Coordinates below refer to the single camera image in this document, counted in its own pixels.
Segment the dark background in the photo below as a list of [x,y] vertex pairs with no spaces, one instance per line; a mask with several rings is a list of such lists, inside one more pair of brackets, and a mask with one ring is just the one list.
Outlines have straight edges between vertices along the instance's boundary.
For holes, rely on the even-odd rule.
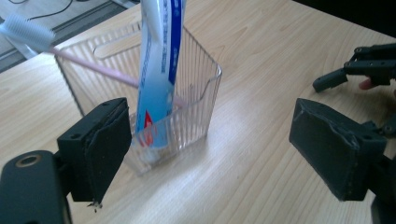
[[396,0],[294,0],[346,21],[396,37]]

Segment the gray floor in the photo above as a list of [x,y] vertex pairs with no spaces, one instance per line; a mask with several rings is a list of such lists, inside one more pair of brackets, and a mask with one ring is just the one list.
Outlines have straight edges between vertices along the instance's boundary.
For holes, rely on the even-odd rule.
[[[3,17],[6,18],[7,15],[12,12],[18,12],[26,18],[31,18],[36,15],[45,15],[49,12],[63,9],[69,2],[68,0],[28,0],[23,4],[31,4],[31,6],[35,6],[33,5],[34,3],[41,2],[44,4],[45,2],[51,2],[52,4],[58,4],[59,6],[27,7],[23,6],[23,4],[11,4],[8,0],[0,0],[0,5],[3,5],[2,1],[7,1],[7,3],[5,4],[6,7],[2,7],[0,9],[0,22],[4,20],[2,19]],[[128,0],[90,0],[87,2],[78,2],[74,0],[70,5],[70,8],[65,12],[47,18],[38,19],[37,22],[45,25],[46,27],[52,28],[56,33],[56,39],[53,43],[56,45],[132,6],[134,6],[133,1]],[[6,71],[18,63],[22,63],[27,60],[26,55],[20,53],[1,35],[0,43],[0,72]]]

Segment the toothbrush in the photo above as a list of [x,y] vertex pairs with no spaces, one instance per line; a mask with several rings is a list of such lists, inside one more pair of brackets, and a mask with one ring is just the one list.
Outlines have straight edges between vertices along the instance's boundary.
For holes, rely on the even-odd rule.
[[[73,63],[91,69],[92,71],[98,72],[106,77],[128,84],[134,88],[138,89],[139,87],[137,78],[125,75],[116,69],[82,60],[77,56],[56,49],[51,45],[55,38],[55,33],[46,27],[26,20],[18,14],[9,15],[7,19],[0,24],[0,33],[12,38],[13,40],[24,43],[32,49],[52,53]],[[175,95],[174,104],[178,107],[184,107],[187,105],[187,103],[177,95]]]

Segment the wooden table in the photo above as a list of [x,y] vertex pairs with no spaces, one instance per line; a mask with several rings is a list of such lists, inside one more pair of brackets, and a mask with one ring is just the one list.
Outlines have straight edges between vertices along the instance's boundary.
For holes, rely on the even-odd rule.
[[[131,8],[66,41],[137,21]],[[185,25],[219,62],[223,78],[204,148],[146,175],[122,165],[97,214],[73,203],[75,223],[370,223],[364,202],[340,203],[289,142],[297,97],[363,122],[383,123],[392,87],[360,91],[362,77],[315,93],[312,82],[358,46],[395,42],[288,0],[189,0]],[[80,119],[53,57],[41,54],[0,74],[0,166],[39,148]],[[387,155],[395,155],[389,141]]]

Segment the toothbrush head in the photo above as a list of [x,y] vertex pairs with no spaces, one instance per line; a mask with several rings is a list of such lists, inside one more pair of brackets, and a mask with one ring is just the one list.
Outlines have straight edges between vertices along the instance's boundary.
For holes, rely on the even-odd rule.
[[55,33],[47,27],[28,21],[18,14],[9,15],[0,24],[0,33],[40,51],[48,51],[55,38]]

